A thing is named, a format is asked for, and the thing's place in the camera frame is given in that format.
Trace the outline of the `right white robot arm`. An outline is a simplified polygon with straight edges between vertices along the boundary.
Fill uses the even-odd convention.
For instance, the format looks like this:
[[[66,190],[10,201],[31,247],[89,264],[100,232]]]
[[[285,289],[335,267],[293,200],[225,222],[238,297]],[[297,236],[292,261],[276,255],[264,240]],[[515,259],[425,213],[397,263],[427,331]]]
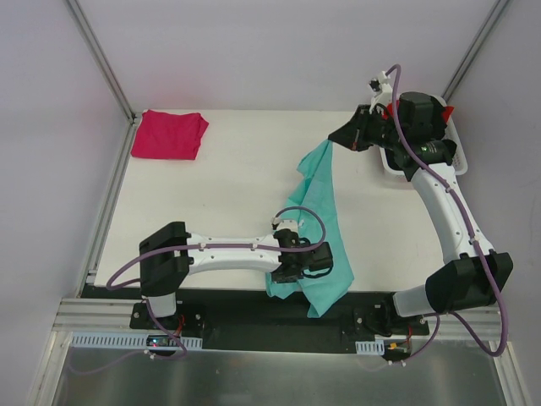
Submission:
[[[397,102],[362,104],[328,139],[351,151],[385,150],[421,197],[440,241],[444,265],[426,282],[388,294],[365,326],[389,337],[423,315],[494,305],[513,269],[511,256],[483,236],[463,200],[453,160],[458,144],[447,137],[452,107],[421,92]]]

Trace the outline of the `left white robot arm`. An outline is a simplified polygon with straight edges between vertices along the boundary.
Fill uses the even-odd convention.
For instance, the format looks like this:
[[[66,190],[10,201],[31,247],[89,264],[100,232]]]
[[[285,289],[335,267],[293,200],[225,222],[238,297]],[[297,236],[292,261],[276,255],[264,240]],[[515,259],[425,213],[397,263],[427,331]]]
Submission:
[[[274,283],[293,283],[332,271],[331,247],[314,247],[298,233],[294,220],[275,219],[272,232],[249,239],[212,238],[189,233],[171,222],[139,243],[140,292],[149,317],[161,329],[179,327],[176,292],[188,276],[210,271],[250,270]]]

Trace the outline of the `teal t shirt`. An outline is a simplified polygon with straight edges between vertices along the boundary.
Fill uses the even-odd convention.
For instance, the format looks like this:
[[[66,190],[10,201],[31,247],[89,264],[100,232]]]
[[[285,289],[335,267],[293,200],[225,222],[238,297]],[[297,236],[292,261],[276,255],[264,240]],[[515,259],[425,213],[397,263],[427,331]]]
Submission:
[[[328,274],[317,272],[317,278],[303,278],[294,283],[274,283],[265,278],[266,292],[271,297],[286,299],[301,292],[309,302],[307,317],[320,318],[347,293],[354,275],[342,240],[334,196],[332,175],[333,144],[325,140],[298,164],[302,178],[287,197],[285,206],[303,206],[306,211],[289,211],[283,216],[298,222],[299,234],[311,243],[325,239],[331,248],[333,267]]]

